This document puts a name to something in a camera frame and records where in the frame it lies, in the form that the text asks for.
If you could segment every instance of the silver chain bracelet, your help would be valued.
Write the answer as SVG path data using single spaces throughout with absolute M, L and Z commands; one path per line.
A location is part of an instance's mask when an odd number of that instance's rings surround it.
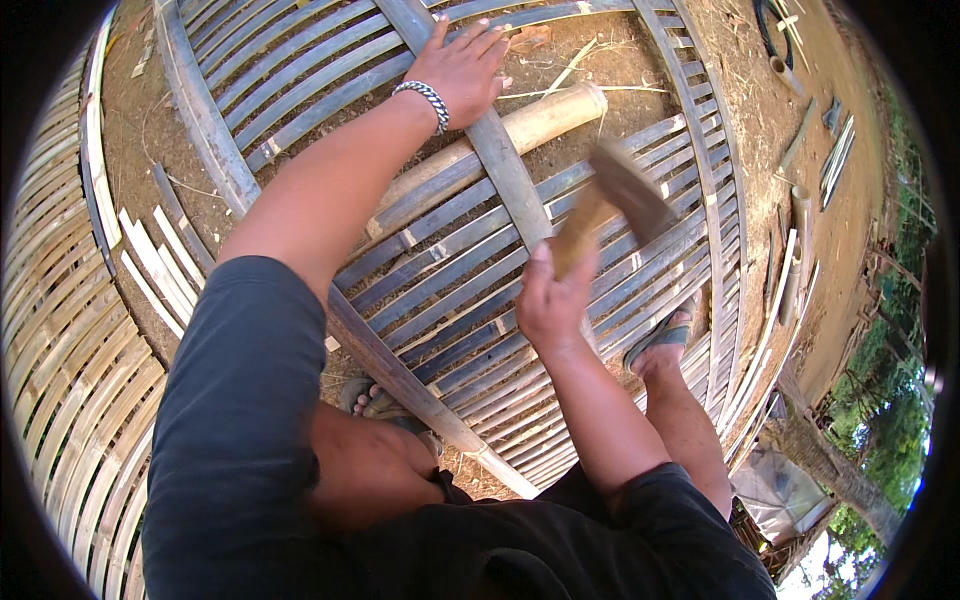
M 419 92 L 423 95 L 424 98 L 430 103 L 430 106 L 437 111 L 437 131 L 434 135 L 443 135 L 446 132 L 447 126 L 450 124 L 450 113 L 446 110 L 446 104 L 444 104 L 444 99 L 440 97 L 440 94 L 437 93 L 437 90 L 424 82 L 403 82 L 394 88 L 394 92 L 390 94 L 391 96 L 396 96 L 398 92 L 403 91 L 404 89 L 412 89 L 416 92 Z

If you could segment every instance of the left arm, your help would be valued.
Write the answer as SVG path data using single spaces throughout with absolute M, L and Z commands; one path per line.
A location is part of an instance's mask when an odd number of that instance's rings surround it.
M 449 128 L 478 119 L 503 89 L 502 30 L 487 19 L 443 47 L 440 18 L 405 81 L 431 85 L 446 103 Z M 327 289 L 394 174 L 437 129 L 437 114 L 405 90 L 301 152 L 267 185 L 220 251 L 219 264 L 243 255 L 275 258 L 326 307 Z

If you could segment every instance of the person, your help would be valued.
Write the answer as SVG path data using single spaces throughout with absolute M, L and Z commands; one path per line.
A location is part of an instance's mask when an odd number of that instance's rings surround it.
M 508 42 L 481 19 L 444 46 L 447 24 L 405 81 L 455 130 L 509 84 L 494 76 Z M 595 250 L 558 282 L 540 243 L 516 302 L 580 459 L 536 500 L 471 502 L 421 438 L 318 401 L 327 290 L 442 123 L 425 96 L 400 91 L 305 149 L 223 246 L 156 417 L 151 600 L 773 598 L 727 524 L 720 444 L 681 375 L 695 299 L 628 353 L 644 415 L 579 333 Z

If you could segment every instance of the green foliage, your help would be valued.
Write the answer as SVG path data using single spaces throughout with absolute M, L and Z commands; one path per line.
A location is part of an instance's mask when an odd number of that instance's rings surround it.
M 898 201 L 915 213 L 900 210 L 891 254 L 919 278 L 924 247 L 933 232 L 916 214 L 931 223 L 933 216 L 922 202 L 926 186 L 920 154 L 889 88 L 887 101 L 894 163 L 901 179 Z M 919 346 L 920 293 L 894 269 L 889 269 L 877 284 L 883 291 L 883 309 L 910 335 L 911 343 Z M 894 509 L 904 515 L 923 470 L 931 415 L 921 390 L 919 361 L 898 350 L 906 357 L 901 362 L 890 347 L 904 348 L 904 343 L 886 322 L 877 319 L 851 357 L 846 374 L 830 392 L 833 424 L 827 435 L 848 458 L 861 465 Z M 831 544 L 838 544 L 843 554 L 825 563 L 826 585 L 814 598 L 852 599 L 886 549 L 866 521 L 848 506 L 837 512 L 828 534 Z

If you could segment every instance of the right arm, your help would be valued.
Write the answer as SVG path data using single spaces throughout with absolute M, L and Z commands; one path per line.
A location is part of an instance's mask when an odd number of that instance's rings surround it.
M 670 456 L 657 430 L 580 334 L 595 265 L 596 250 L 563 281 L 554 281 L 549 245 L 541 243 L 524 269 L 516 317 L 553 379 L 584 472 L 615 507 L 626 483 L 670 462 Z

